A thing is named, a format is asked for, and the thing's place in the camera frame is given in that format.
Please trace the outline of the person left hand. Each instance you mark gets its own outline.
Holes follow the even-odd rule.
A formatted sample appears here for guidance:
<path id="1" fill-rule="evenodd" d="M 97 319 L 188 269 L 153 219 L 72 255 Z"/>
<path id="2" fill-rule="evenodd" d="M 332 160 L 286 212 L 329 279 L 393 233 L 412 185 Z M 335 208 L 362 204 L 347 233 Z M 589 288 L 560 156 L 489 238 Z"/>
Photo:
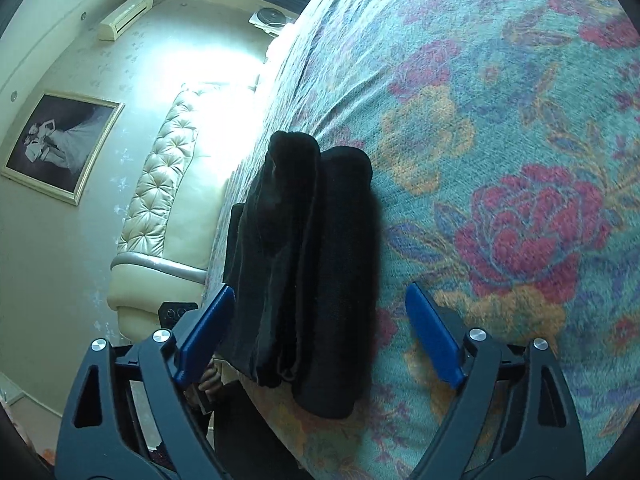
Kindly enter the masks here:
<path id="1" fill-rule="evenodd" d="M 200 380 L 186 388 L 184 395 L 192 408 L 200 408 L 207 412 L 213 405 L 214 395 L 221 386 L 221 372 L 215 359 L 211 358 Z"/>

